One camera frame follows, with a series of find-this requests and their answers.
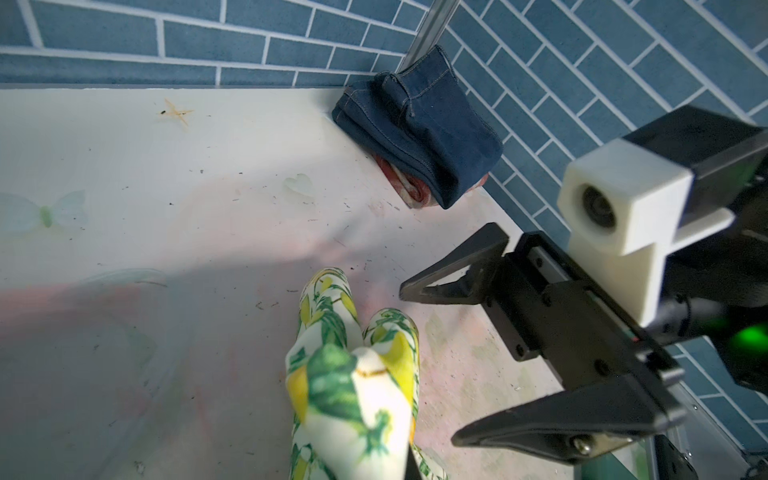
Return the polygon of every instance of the white table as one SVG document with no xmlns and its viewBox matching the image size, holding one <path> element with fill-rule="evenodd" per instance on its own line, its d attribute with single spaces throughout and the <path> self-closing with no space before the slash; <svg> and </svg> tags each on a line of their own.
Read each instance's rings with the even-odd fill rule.
<svg viewBox="0 0 768 480">
<path fill-rule="evenodd" d="M 88 215 L 0 232 L 0 478 L 286 478 L 296 291 L 328 265 L 364 324 L 396 306 L 419 326 L 416 442 L 452 478 L 570 478 L 450 445 L 560 386 L 479 306 L 402 303 L 399 284 L 489 221 L 512 246 L 521 232 L 482 189 L 409 210 L 329 119 L 340 95 L 0 91 L 0 193 L 42 207 L 84 190 Z M 311 198 L 284 185 L 297 174 Z"/>
</svg>

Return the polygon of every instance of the stack of folded clothes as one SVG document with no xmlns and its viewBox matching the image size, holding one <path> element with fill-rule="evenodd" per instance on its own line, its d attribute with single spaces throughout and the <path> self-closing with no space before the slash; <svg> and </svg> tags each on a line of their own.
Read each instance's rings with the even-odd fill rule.
<svg viewBox="0 0 768 480">
<path fill-rule="evenodd" d="M 502 141 L 472 110 L 439 45 L 402 73 L 350 85 L 332 116 L 373 151 L 414 208 L 451 207 L 482 184 L 502 155 Z"/>
</svg>

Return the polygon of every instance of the brick pattern wallpaper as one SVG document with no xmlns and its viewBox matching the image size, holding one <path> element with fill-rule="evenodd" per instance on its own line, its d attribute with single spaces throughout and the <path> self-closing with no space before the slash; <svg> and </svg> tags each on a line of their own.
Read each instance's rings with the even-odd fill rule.
<svg viewBox="0 0 768 480">
<path fill-rule="evenodd" d="M 574 159 L 683 104 L 768 125 L 765 0 L 462 0 L 439 43 L 505 142 L 485 189 L 563 247 L 556 202 Z M 768 399 L 704 338 L 670 351 L 731 439 L 768 450 Z"/>
<path fill-rule="evenodd" d="M 431 0 L 0 0 L 0 83 L 342 86 L 398 68 Z"/>
</svg>

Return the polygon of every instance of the screw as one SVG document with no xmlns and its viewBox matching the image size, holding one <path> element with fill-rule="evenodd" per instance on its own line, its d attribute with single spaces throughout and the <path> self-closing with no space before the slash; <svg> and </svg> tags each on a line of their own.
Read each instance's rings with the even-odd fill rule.
<svg viewBox="0 0 768 480">
<path fill-rule="evenodd" d="M 571 439 L 571 445 L 583 456 L 589 456 L 592 452 L 594 441 L 590 435 L 580 435 Z"/>
</svg>

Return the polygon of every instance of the lemon print fabric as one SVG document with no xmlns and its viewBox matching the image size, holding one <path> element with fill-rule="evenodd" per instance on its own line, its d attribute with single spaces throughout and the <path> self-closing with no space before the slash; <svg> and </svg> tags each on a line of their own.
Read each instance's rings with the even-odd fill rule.
<svg viewBox="0 0 768 480">
<path fill-rule="evenodd" d="M 403 478 L 409 448 L 426 480 L 442 467 L 413 445 L 419 405 L 419 333 L 396 309 L 362 334 L 349 283 L 326 268 L 304 287 L 299 332 L 286 355 L 293 417 L 291 480 Z"/>
</svg>

